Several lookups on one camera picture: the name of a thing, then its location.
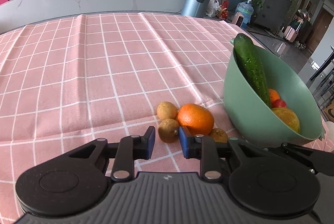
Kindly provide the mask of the grey pedal trash bin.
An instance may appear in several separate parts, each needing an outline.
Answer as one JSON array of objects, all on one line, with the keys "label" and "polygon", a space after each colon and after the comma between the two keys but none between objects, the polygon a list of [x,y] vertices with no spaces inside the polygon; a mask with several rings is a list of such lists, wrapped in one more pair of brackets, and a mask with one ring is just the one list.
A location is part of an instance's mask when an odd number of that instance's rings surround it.
[{"label": "grey pedal trash bin", "polygon": [[208,8],[210,0],[185,0],[181,15],[202,18]]}]

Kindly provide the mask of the small red tomato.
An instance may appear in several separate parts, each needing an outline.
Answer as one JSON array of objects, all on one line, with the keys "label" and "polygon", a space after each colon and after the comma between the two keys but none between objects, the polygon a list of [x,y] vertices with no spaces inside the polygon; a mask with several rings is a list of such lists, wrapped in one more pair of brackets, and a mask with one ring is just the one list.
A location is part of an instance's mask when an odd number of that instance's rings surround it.
[{"label": "small red tomato", "polygon": [[287,104],[282,99],[277,99],[272,103],[272,108],[286,108]]}]

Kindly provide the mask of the small pink floor heater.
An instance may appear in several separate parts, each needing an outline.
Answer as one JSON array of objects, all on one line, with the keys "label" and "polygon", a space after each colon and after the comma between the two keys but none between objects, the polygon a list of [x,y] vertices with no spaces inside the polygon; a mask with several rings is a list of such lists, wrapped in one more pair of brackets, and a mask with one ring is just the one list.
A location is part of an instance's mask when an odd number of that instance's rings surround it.
[{"label": "small pink floor heater", "polygon": [[243,24],[243,21],[244,21],[243,14],[241,12],[235,13],[235,15],[233,16],[233,19],[232,19],[232,23],[234,25],[237,25],[237,26],[241,27],[242,24]]}]

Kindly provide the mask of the white marble tv console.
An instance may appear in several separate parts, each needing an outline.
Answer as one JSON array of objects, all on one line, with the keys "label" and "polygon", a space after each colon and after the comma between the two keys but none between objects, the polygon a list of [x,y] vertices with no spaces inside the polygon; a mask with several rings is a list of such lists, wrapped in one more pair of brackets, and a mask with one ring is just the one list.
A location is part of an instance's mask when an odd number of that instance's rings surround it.
[{"label": "white marble tv console", "polygon": [[1,33],[65,16],[119,11],[181,12],[185,0],[11,0],[1,5]]}]

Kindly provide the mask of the green cucumber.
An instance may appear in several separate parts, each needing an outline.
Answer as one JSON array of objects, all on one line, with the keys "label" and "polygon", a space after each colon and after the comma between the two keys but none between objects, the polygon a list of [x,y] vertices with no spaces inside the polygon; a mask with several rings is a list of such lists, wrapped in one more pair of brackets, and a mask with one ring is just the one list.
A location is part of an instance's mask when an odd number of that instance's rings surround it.
[{"label": "green cucumber", "polygon": [[244,33],[237,34],[233,44],[235,60],[240,72],[261,100],[271,108],[264,66],[258,54],[257,46]]}]

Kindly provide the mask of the red gift bag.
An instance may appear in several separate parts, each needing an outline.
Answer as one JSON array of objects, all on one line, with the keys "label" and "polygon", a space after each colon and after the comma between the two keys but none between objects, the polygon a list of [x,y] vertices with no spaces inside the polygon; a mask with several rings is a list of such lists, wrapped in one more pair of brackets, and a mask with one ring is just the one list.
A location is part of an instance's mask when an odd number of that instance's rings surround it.
[{"label": "red gift bag", "polygon": [[229,6],[229,1],[228,0],[225,0],[221,3],[220,10],[217,13],[217,17],[219,19],[226,20],[228,18],[228,15],[229,15],[228,6]]}]

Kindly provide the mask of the pink checkered tablecloth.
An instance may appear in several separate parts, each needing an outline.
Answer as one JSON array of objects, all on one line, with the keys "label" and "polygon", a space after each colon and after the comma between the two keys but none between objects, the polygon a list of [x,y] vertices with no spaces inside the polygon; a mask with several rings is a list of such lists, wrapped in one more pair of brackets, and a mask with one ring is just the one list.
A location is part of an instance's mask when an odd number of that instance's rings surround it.
[{"label": "pink checkered tablecloth", "polygon": [[[153,13],[79,15],[1,35],[1,223],[333,223],[333,175],[276,167],[229,118],[224,81],[236,25]],[[208,109],[219,182],[159,103]],[[110,144],[156,131],[135,178],[112,180]]]}]

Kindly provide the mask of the small brown fruit top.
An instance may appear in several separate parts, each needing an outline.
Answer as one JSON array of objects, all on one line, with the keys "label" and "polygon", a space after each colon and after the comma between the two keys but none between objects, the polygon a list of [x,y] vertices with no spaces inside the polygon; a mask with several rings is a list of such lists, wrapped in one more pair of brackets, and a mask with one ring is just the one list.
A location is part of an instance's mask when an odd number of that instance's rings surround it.
[{"label": "small brown fruit top", "polygon": [[178,109],[174,104],[164,101],[159,103],[157,107],[157,116],[160,120],[166,119],[176,119],[178,114]]}]

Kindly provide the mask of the small brown fruit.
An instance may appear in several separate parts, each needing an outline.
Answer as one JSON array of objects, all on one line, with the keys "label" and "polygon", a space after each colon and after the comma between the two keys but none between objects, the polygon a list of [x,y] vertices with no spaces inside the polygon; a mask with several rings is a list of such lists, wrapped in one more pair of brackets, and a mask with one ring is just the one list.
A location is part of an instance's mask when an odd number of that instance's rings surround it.
[{"label": "small brown fruit", "polygon": [[165,119],[158,126],[158,135],[164,143],[174,143],[178,140],[179,123],[174,119]]},{"label": "small brown fruit", "polygon": [[213,128],[209,136],[218,143],[227,143],[229,139],[227,133],[221,128]]},{"label": "small brown fruit", "polygon": [[174,104],[164,101],[159,103],[157,107],[157,116],[160,120],[166,119],[176,119],[178,114],[178,109]]}]

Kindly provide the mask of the blue water jug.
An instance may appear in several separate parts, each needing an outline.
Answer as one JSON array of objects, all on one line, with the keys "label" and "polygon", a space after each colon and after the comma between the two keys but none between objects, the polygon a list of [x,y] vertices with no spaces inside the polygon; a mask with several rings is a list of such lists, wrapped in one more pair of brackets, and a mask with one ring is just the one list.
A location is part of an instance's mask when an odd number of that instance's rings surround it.
[{"label": "blue water jug", "polygon": [[252,0],[246,0],[244,2],[240,2],[236,7],[235,13],[236,14],[241,13],[241,15],[243,16],[241,27],[245,28],[249,24],[250,19],[254,13]]}]

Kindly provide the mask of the orange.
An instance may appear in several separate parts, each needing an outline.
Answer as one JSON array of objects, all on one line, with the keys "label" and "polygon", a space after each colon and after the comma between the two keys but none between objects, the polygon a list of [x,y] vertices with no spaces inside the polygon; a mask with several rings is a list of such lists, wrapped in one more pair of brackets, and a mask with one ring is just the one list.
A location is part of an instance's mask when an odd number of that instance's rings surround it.
[{"label": "orange", "polygon": [[190,134],[208,135],[214,126],[215,119],[212,113],[196,104],[182,106],[177,115],[177,121],[182,127],[186,127]]},{"label": "orange", "polygon": [[280,95],[276,90],[270,88],[268,89],[268,93],[271,103],[274,103],[276,100],[280,99]]}]

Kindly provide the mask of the grey drawer cabinet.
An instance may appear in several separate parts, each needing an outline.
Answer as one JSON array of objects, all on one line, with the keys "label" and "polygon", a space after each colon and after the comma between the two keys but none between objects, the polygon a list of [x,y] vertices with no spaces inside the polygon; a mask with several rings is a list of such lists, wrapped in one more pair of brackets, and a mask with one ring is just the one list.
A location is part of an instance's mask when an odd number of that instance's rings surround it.
[{"label": "grey drawer cabinet", "polygon": [[260,0],[262,3],[255,8],[254,24],[276,33],[291,6],[291,0]]}]

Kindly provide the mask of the green colander bowl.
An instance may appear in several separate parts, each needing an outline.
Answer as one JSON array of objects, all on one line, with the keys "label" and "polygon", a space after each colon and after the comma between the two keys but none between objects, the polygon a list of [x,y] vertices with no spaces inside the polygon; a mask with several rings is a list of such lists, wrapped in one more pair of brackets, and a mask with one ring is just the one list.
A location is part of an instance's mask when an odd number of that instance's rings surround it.
[{"label": "green colander bowl", "polygon": [[223,101],[237,131],[257,146],[302,146],[325,136],[319,108],[305,83],[243,33],[233,41]]}]

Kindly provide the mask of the white plastic bag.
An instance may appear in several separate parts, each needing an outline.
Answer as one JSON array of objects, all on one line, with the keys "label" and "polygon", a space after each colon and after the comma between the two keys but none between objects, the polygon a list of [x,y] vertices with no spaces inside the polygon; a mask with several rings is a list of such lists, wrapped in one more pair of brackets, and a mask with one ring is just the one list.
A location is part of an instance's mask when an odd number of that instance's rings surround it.
[{"label": "white plastic bag", "polygon": [[220,2],[218,0],[210,0],[208,3],[206,16],[213,18],[220,11]]}]

